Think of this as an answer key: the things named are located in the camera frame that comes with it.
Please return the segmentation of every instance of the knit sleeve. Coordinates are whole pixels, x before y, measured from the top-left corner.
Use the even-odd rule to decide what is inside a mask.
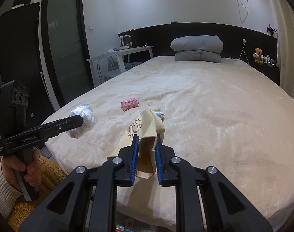
[[[7,219],[10,215],[16,199],[22,193],[13,188],[3,177],[0,165],[0,213]]]

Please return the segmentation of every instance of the person's arm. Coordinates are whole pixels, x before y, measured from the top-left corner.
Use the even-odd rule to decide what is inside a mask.
[[[39,164],[39,151],[35,149],[33,161],[27,166],[25,180],[34,187],[41,183],[41,168]],[[3,156],[0,163],[0,213],[7,218],[15,204],[16,199],[22,195],[21,188],[16,180],[14,170],[24,171],[25,164],[16,156]]]

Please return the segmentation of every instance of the black headboard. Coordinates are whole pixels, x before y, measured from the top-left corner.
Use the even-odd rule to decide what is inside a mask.
[[[245,52],[248,59],[253,60],[254,48],[263,50],[263,55],[271,54],[277,58],[277,39],[250,29],[217,23],[191,22],[156,25],[119,34],[131,35],[133,47],[144,46],[149,39],[149,45],[154,45],[153,55],[175,55],[176,52],[170,47],[171,42],[178,37],[191,35],[217,35],[223,42],[222,57],[239,58],[242,51],[242,40],[246,40]],[[147,61],[150,59],[148,52],[131,54],[131,62]],[[241,60],[247,62],[243,54]]]

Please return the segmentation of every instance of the white table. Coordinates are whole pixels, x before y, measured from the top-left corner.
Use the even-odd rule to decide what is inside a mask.
[[[153,58],[153,53],[152,53],[152,48],[153,47],[154,46],[130,48],[130,49],[115,51],[115,52],[111,52],[111,53],[106,53],[106,54],[103,54],[103,55],[99,55],[99,56],[87,59],[87,61],[89,61],[89,64],[90,64],[90,69],[91,69],[91,74],[92,74],[94,87],[96,87],[96,84],[95,84],[95,73],[94,73],[93,61],[100,60],[100,59],[103,59],[103,58],[112,57],[112,56],[116,56],[120,72],[122,73],[122,72],[126,71],[126,68],[124,67],[124,62],[123,62],[123,57],[122,56],[129,55],[131,53],[136,53],[136,52],[149,50],[150,58],[152,59]]]

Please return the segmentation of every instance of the nightstand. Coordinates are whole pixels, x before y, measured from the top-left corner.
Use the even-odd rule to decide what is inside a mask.
[[[254,61],[250,61],[249,65],[254,69],[258,70],[271,81],[275,82],[277,85],[280,85],[280,70],[274,67],[268,67],[266,65],[260,65]]]

